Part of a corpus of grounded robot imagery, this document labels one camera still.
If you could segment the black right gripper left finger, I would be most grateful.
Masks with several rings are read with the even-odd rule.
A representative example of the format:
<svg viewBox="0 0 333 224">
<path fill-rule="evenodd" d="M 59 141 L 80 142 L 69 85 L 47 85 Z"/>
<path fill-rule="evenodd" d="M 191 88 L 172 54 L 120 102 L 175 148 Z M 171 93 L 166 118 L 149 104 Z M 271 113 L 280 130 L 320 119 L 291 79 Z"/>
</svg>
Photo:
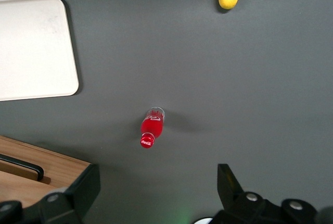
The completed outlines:
<svg viewBox="0 0 333 224">
<path fill-rule="evenodd" d="M 99 192 L 99 166 L 90 164 L 65 191 L 51 193 L 39 202 L 41 223 L 82 223 Z"/>
</svg>

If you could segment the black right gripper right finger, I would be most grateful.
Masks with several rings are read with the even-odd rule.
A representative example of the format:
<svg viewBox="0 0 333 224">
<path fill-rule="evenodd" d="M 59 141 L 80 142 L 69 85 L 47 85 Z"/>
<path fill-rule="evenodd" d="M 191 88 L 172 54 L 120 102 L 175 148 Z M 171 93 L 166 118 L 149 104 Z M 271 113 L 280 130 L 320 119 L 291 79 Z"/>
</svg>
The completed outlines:
<svg viewBox="0 0 333 224">
<path fill-rule="evenodd" d="M 217 191 L 223 205 L 213 223 L 282 223 L 280 208 L 242 189 L 229 165 L 217 166 Z"/>
</svg>

